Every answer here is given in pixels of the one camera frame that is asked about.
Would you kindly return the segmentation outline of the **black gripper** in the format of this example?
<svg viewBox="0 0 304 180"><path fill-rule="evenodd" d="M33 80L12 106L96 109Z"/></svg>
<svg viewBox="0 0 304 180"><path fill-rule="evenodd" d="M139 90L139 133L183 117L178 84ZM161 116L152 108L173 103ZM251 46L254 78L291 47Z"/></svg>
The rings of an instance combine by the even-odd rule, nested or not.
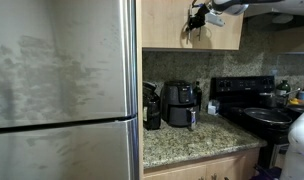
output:
<svg viewBox="0 0 304 180"><path fill-rule="evenodd" d="M197 8L195 14L192 13L192 10ZM209 13L209 9L205 3L203 4L191 4L188 10L188 21L186 31L190 32L193 29L200 28L205 25L205 15Z"/></svg>

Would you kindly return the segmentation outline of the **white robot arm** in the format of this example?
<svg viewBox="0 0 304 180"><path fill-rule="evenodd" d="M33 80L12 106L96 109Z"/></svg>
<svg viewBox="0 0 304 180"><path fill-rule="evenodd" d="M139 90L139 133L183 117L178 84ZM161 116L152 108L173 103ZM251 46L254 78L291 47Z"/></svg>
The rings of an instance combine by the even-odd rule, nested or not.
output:
<svg viewBox="0 0 304 180"><path fill-rule="evenodd" d="M258 7L259 12L277 12L304 16L304 0L208 0L196 4L193 0L188 10L187 27L190 33L210 22L222 27L220 14L240 15L248 8ZM304 180L304 112L294 121L288 133L289 149L279 180Z"/></svg>

